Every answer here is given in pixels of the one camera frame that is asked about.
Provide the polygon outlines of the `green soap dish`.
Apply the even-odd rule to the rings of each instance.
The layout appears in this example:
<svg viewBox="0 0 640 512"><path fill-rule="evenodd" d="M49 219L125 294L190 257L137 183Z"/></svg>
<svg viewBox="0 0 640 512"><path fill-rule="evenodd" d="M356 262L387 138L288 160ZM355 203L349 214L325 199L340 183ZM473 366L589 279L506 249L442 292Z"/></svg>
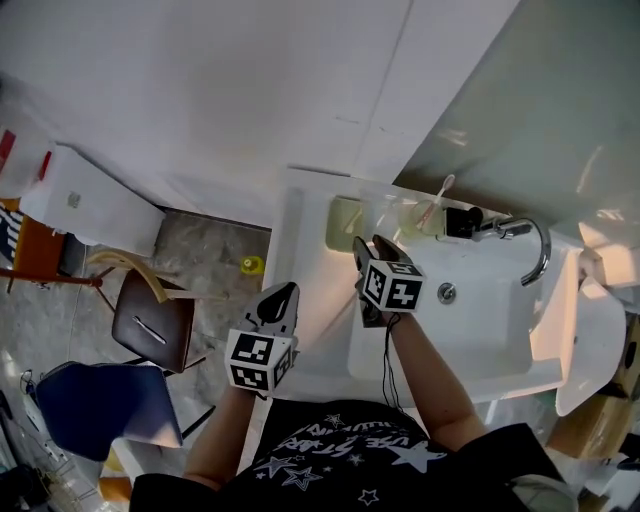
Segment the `green soap dish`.
<svg viewBox="0 0 640 512"><path fill-rule="evenodd" d="M353 239L363 233L363 206L359 199L335 196L329 205L325 245L329 250L351 253Z"/></svg>

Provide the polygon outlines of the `person's right forearm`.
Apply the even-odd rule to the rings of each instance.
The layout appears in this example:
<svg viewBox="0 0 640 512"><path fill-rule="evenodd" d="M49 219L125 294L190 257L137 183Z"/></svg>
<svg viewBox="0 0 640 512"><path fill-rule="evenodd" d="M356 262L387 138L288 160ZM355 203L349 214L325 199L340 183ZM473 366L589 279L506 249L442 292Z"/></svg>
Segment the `person's right forearm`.
<svg viewBox="0 0 640 512"><path fill-rule="evenodd" d="M386 313L384 319L406 382L429 436L458 451L486 434L461 382L410 313Z"/></svg>

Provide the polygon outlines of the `black white patterned fabric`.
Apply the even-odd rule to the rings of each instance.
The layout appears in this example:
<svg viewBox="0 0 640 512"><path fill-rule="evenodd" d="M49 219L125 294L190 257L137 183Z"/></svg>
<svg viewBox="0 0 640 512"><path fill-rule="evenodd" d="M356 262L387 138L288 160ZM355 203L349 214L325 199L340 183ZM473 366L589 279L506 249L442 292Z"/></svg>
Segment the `black white patterned fabric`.
<svg viewBox="0 0 640 512"><path fill-rule="evenodd" d="M0 204L0 254L10 263L15 259L24 215Z"/></svg>

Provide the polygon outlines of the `orange item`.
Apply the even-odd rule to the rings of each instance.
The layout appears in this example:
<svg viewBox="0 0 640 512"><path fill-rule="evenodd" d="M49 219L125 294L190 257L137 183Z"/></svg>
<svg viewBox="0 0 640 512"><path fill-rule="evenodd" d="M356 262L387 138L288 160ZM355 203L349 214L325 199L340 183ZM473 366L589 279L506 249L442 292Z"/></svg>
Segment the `orange item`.
<svg viewBox="0 0 640 512"><path fill-rule="evenodd" d="M127 477L100 477L98 490L107 502L129 503L131 500L132 485Z"/></svg>

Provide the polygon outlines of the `chrome faucet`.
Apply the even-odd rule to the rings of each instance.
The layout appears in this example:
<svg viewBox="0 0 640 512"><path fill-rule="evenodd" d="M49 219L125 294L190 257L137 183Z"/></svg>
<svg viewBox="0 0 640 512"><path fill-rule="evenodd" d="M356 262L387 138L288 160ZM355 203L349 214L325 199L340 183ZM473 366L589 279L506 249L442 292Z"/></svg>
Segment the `chrome faucet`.
<svg viewBox="0 0 640 512"><path fill-rule="evenodd" d="M547 226L530 215L511 216L508 218L493 217L476 229L472 234L474 242L489 238L511 240L534 231L537 233L540 248L536 263L532 270L520 278L522 287L529 287L538 281L546 272L552 251L552 241Z"/></svg>

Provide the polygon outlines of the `white water dispenser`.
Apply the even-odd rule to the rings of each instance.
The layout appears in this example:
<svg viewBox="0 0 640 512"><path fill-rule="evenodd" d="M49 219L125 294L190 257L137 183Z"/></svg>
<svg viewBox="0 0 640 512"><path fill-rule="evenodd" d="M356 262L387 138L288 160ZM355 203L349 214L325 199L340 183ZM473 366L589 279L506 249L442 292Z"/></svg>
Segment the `white water dispenser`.
<svg viewBox="0 0 640 512"><path fill-rule="evenodd" d="M54 148L44 178L20 199L28 217L82 242L143 257L155 252L165 214L74 149Z"/></svg>

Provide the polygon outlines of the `person's left forearm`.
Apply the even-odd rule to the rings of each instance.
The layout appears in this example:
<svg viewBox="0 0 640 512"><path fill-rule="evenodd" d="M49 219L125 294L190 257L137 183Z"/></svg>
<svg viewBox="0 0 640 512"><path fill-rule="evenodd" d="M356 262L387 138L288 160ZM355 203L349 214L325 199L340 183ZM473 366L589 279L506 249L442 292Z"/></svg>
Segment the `person's left forearm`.
<svg viewBox="0 0 640 512"><path fill-rule="evenodd" d="M183 477L218 491L238 470L256 396L228 387L189 451Z"/></svg>

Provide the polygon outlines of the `black soap dispenser bottle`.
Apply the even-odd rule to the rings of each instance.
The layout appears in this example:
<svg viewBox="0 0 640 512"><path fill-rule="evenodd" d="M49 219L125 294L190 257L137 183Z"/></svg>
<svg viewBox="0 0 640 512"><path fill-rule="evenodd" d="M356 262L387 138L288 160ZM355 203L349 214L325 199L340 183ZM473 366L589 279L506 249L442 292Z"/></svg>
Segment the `black soap dispenser bottle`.
<svg viewBox="0 0 640 512"><path fill-rule="evenodd" d="M444 234L450 238L471 239L482 225L484 214L478 207L468 210L448 207L444 209Z"/></svg>

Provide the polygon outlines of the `white sink vanity cabinet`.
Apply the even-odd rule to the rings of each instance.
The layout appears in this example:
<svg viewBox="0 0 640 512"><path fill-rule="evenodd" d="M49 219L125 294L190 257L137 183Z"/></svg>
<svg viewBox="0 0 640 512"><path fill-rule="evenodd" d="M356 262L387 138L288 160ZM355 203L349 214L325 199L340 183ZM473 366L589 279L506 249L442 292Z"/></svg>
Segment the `white sink vanity cabinet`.
<svg viewBox="0 0 640 512"><path fill-rule="evenodd" d="M398 206L426 200L424 193L391 184L294 169L274 181L273 223L264 282L293 281L300 289L299 354L275 390L281 399L324 402L382 401L383 364L395 361L381 328L365 328L352 253L325 245L328 210L335 196L359 199L364 237L396 242L426 275L416 319L464 385L471 400L530 395L562 386L574 345L578 259L582 244L553 233L545 274L529 287L536 233L480 242L405 238ZM456 299L441 304L442 283Z"/></svg>

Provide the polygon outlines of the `cardboard box with round hole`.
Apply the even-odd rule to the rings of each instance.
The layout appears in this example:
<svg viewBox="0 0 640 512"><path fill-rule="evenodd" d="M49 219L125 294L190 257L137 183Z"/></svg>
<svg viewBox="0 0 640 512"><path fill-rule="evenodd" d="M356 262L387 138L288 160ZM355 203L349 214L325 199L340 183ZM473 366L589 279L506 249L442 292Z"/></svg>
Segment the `cardboard box with round hole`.
<svg viewBox="0 0 640 512"><path fill-rule="evenodd" d="M609 382L618 397L640 396L640 315L632 315L619 364Z"/></svg>

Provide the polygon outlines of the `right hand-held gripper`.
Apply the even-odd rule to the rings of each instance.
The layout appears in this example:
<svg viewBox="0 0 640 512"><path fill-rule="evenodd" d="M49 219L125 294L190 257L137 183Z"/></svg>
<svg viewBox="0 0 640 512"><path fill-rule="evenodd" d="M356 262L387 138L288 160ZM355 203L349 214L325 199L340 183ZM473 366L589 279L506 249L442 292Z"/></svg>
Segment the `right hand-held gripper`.
<svg viewBox="0 0 640 512"><path fill-rule="evenodd" d="M423 270L391 240L375 234L380 260L372 259L366 241L355 236L352 252L360 273L356 289L365 328L381 327L384 313L415 313L425 284Z"/></svg>

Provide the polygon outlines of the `clear toothbrush cup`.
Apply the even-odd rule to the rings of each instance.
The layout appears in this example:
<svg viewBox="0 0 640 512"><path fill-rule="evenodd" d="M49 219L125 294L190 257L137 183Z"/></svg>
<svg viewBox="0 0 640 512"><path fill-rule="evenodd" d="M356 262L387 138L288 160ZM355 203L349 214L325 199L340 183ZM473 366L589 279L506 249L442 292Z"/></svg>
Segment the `clear toothbrush cup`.
<svg viewBox="0 0 640 512"><path fill-rule="evenodd" d="M398 206L398 224L406 238L436 237L445 232L445 213L430 200L402 203Z"/></svg>

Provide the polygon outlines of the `brown chair with wooden back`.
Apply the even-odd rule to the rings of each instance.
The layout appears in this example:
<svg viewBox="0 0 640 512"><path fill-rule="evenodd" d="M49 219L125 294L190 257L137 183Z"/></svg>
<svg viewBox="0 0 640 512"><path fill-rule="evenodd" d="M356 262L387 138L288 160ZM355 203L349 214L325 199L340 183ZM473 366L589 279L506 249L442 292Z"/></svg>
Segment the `brown chair with wooden back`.
<svg viewBox="0 0 640 512"><path fill-rule="evenodd" d="M179 374L189 368L188 353L196 302L226 301L229 295L226 292L213 295L186 290L162 278L159 272L138 257L121 250L97 251L89 256L87 263L103 265L104 271L126 271L117 303L108 305L113 313L113 339L134 353L138 364L152 363L169 374ZM167 344L158 343L144 332L133 322L133 316L138 316L163 336Z"/></svg>

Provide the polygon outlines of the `pink toothbrush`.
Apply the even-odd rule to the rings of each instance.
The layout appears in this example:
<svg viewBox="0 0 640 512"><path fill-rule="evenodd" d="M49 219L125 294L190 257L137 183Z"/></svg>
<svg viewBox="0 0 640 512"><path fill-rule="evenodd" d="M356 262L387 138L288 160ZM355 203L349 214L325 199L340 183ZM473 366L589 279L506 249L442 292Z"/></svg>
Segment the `pink toothbrush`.
<svg viewBox="0 0 640 512"><path fill-rule="evenodd" d="M455 183L455 175L454 174L449 174L446 176L446 178L444 179L444 181L442 182L442 185L440 187L440 190L438 191L438 193L435 196L435 199L430 203L430 205L426 208L425 212L423 213L420 222L418 224L419 228L423 228L424 225L427 223L427 221L429 220L429 218L431 217L433 211L436 209L437 206L440 205L441 199L443 197L443 195L450 189L453 187L454 183Z"/></svg>

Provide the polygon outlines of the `dark blue chair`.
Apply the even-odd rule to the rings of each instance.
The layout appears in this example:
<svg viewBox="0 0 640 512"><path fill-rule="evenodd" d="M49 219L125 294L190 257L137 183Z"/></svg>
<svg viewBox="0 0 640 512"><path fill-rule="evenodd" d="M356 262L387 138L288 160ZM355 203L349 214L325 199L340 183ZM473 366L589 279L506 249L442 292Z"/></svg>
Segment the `dark blue chair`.
<svg viewBox="0 0 640 512"><path fill-rule="evenodd" d="M35 400L57 446L104 462L117 439L180 448L215 411L210 408L181 429L167 376L155 365L71 361L42 377L35 386Z"/></svg>

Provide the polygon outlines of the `plain cardboard box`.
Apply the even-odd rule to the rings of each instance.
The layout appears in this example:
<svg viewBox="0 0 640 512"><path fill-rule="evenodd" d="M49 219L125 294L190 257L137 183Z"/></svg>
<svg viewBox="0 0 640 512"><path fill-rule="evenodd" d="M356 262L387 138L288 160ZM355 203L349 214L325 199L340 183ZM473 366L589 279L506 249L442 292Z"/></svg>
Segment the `plain cardboard box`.
<svg viewBox="0 0 640 512"><path fill-rule="evenodd" d="M623 398L594 395L558 419L546 446L580 460L614 457L631 432L640 405Z"/></svg>

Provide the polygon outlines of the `small white utensil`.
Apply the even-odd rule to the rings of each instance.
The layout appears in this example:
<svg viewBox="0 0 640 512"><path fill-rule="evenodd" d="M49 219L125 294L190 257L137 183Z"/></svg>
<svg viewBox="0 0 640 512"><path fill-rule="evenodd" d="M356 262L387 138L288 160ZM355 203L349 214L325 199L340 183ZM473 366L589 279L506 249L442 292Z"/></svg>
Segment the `small white utensil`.
<svg viewBox="0 0 640 512"><path fill-rule="evenodd" d="M167 344L167 341L163 336L161 336L159 333L157 333L151 327L146 325L138 316L133 316L132 320L136 325L138 325L144 332L146 332L149 336L151 336L158 343L160 343L162 345L166 345Z"/></svg>

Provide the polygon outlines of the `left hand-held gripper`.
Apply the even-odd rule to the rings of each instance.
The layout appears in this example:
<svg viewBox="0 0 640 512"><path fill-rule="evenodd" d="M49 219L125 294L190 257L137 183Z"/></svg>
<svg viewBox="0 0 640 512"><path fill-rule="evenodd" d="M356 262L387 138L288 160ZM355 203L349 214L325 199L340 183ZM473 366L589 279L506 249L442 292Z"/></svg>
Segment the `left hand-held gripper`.
<svg viewBox="0 0 640 512"><path fill-rule="evenodd" d="M229 330L225 369L236 388L271 395L293 367L300 289L283 282L254 296Z"/></svg>

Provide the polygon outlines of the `black star print t-shirt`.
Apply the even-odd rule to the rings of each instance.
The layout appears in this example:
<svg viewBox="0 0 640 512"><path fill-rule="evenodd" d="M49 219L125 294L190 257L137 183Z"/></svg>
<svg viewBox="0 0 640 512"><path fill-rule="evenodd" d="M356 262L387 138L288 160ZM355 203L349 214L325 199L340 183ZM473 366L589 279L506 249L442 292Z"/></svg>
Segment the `black star print t-shirt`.
<svg viewBox="0 0 640 512"><path fill-rule="evenodd" d="M130 512L578 512L525 424L452 451L386 405L275 401L252 464L218 490L146 474Z"/></svg>

